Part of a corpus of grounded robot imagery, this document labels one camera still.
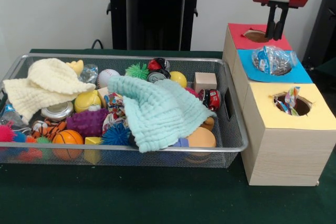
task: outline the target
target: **black cable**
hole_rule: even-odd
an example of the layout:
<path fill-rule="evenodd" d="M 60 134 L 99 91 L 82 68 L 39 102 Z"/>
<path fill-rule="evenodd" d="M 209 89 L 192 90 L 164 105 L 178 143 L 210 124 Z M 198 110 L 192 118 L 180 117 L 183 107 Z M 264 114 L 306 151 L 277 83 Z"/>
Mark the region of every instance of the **black cable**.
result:
<path fill-rule="evenodd" d="M 100 48 L 101 48 L 101 49 L 104 49 L 104 46 L 103 46 L 102 42 L 101 42 L 99 39 L 96 39 L 96 40 L 93 42 L 91 49 L 93 49 L 93 48 L 95 47 L 95 45 L 96 45 L 97 42 L 99 43 Z"/>

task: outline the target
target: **light blue muslin cloth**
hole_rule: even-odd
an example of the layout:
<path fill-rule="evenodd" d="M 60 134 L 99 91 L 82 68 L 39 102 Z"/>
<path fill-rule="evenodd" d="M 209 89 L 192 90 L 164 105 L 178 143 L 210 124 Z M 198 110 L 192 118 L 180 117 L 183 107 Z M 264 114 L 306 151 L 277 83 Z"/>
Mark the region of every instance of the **light blue muslin cloth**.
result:
<path fill-rule="evenodd" d="M 216 116 L 169 79 L 150 83 L 113 76 L 108 91 L 123 96 L 127 121 L 141 153 L 167 148 L 191 135 L 209 116 Z"/>

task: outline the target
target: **white baseball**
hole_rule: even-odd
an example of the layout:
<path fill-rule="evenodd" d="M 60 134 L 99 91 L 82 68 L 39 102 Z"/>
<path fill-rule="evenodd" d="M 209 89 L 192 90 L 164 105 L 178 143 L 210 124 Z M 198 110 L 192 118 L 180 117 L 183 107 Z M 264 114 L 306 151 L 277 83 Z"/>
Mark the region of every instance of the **white baseball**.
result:
<path fill-rule="evenodd" d="M 112 76 L 119 76 L 119 75 L 120 74 L 117 71 L 113 70 L 113 69 L 105 69 L 104 71 L 101 71 L 99 73 L 99 75 L 98 75 L 98 78 L 97 78 L 98 87 L 100 89 L 107 87 L 109 79 Z"/>

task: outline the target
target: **red lid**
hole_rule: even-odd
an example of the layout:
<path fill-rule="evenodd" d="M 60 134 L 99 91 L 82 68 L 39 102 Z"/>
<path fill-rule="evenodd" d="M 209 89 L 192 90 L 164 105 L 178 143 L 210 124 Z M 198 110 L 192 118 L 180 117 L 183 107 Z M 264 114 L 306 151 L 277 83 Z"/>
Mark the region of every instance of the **red lid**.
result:
<path fill-rule="evenodd" d="M 253 24 L 228 24 L 231 36 L 233 38 L 233 41 L 235 43 L 236 49 L 258 49 L 263 46 L 275 46 L 279 47 L 282 50 L 292 50 L 292 47 L 290 46 L 288 40 L 285 38 L 285 36 L 282 36 L 281 40 L 273 40 L 271 39 L 268 42 L 254 42 L 250 39 L 246 38 L 244 34 L 249 30 L 255 30 L 255 31 L 262 31 L 266 32 L 267 25 L 253 25 Z"/>

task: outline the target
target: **black device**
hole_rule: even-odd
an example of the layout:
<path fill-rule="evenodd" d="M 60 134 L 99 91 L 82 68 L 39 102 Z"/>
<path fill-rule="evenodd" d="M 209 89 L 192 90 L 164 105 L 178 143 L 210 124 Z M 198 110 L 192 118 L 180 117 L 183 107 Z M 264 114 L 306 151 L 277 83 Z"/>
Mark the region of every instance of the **black device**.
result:
<path fill-rule="evenodd" d="M 316 68 L 336 57 L 336 1 L 322 0 L 302 64 Z"/>
<path fill-rule="evenodd" d="M 114 49 L 190 50 L 197 0 L 111 0 Z"/>

